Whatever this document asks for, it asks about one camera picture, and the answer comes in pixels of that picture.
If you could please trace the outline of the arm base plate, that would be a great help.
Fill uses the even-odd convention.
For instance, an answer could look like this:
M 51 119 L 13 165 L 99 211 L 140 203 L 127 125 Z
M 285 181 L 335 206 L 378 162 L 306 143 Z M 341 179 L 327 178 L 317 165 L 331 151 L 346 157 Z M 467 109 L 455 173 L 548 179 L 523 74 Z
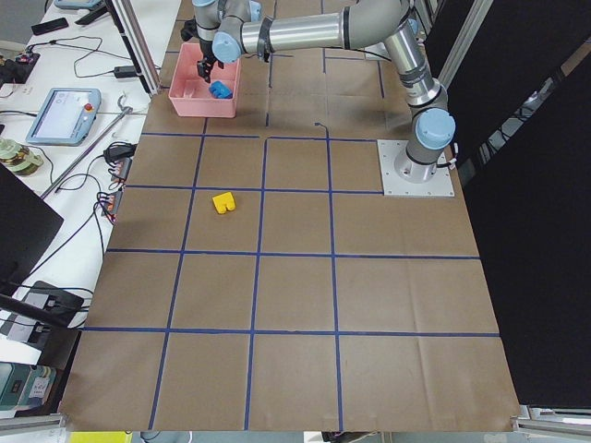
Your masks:
M 451 172 L 438 164 L 413 162 L 406 152 L 407 140 L 378 139 L 382 191 L 385 197 L 453 198 Z

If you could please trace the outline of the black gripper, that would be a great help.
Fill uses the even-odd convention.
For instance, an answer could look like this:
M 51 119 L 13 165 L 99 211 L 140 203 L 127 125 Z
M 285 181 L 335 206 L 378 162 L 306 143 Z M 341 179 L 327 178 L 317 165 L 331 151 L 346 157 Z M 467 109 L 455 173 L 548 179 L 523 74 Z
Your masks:
M 198 75 L 200 78 L 210 78 L 213 64 L 217 61 L 212 50 L 212 41 L 200 40 L 199 47 L 202 52 L 202 58 L 197 62 Z

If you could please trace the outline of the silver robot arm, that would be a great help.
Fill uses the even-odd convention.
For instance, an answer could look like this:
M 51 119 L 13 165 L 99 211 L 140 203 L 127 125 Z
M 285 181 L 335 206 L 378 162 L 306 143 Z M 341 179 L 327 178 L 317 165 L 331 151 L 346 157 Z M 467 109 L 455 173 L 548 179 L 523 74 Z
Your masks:
M 440 155 L 452 144 L 456 124 L 448 94 L 432 76 L 409 22 L 406 1 L 359 1 L 339 12 L 295 18 L 271 18 L 256 1 L 195 1 L 194 17 L 181 38 L 199 41 L 198 74 L 211 79 L 215 66 L 245 54 L 267 61 L 286 50 L 336 48 L 361 51 L 383 43 L 405 88 L 412 114 L 412 134 L 394 169 L 404 180 L 422 184 L 434 177 Z

